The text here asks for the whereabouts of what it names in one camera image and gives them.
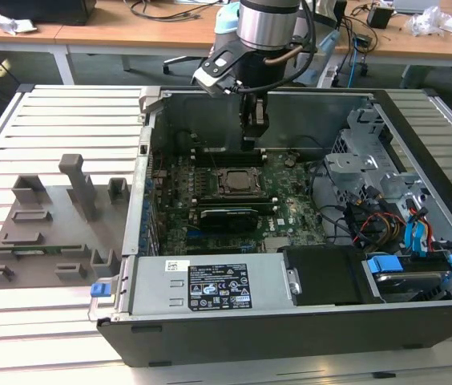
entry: motherboard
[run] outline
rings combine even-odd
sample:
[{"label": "motherboard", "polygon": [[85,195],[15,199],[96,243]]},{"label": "motherboard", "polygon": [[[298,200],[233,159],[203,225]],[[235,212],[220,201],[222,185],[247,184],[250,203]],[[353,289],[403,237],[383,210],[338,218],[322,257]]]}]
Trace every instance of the motherboard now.
[{"label": "motherboard", "polygon": [[325,243],[309,164],[286,151],[155,158],[159,253],[275,253]]}]

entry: warning label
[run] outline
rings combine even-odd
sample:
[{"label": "warning label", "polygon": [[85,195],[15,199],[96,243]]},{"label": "warning label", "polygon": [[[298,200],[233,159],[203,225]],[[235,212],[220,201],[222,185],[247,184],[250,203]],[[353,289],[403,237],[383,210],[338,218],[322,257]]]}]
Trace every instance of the warning label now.
[{"label": "warning label", "polygon": [[251,309],[247,266],[189,266],[188,307],[192,311]]}]

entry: office chair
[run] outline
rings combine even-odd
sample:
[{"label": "office chair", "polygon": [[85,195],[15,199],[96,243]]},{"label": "office chair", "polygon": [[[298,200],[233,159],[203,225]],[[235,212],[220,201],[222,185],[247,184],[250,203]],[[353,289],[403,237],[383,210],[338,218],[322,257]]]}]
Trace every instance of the office chair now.
[{"label": "office chair", "polygon": [[171,64],[177,64],[177,63],[185,63],[185,62],[191,62],[193,60],[205,60],[206,58],[201,58],[199,56],[179,56],[174,59],[165,60],[162,65],[162,71],[165,75],[169,75],[171,71],[169,71],[169,66]]}]

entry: plastic bag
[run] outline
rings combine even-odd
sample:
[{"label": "plastic bag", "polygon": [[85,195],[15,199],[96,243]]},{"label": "plastic bag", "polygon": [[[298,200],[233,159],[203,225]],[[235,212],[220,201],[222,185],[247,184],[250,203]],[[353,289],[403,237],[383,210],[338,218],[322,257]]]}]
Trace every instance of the plastic bag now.
[{"label": "plastic bag", "polygon": [[441,27],[450,18],[448,14],[440,11],[439,6],[430,6],[424,10],[423,14],[414,14],[406,22],[404,27],[413,34],[420,36],[422,34],[439,34],[443,36]]}]

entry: cpu socket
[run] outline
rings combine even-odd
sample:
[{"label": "cpu socket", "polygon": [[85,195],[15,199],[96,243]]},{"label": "cpu socket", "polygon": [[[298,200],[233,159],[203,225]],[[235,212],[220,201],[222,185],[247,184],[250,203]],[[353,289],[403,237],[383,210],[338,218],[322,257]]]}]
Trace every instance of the cpu socket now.
[{"label": "cpu socket", "polygon": [[262,195],[256,168],[220,168],[217,170],[219,195],[245,197]]}]

